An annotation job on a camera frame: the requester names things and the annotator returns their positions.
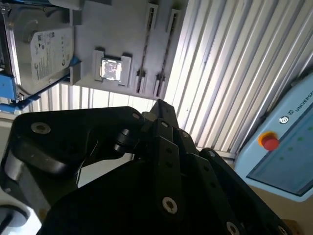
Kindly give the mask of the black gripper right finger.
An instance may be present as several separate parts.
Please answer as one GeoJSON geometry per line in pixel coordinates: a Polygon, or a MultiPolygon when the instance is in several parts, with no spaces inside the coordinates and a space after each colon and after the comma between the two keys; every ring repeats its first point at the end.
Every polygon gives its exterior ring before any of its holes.
{"type": "Polygon", "coordinates": [[[196,149],[190,135],[179,128],[172,105],[167,106],[167,119],[174,126],[174,143],[179,148],[189,234],[292,234],[217,152],[196,149]]]}

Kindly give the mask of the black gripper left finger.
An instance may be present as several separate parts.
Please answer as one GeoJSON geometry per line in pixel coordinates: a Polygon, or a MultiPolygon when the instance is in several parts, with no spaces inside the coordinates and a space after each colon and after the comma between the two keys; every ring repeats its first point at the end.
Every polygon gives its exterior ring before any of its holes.
{"type": "Polygon", "coordinates": [[[11,126],[0,186],[40,213],[77,189],[82,167],[134,153],[152,135],[172,140],[178,127],[163,100],[147,115],[129,106],[22,114],[11,126]]]}

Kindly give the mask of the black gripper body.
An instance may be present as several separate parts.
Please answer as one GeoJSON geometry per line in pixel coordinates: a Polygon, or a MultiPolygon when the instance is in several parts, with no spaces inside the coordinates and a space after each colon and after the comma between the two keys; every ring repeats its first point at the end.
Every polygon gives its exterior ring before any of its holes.
{"type": "Polygon", "coordinates": [[[59,200],[43,235],[218,235],[220,221],[178,158],[131,161],[59,200]]]}

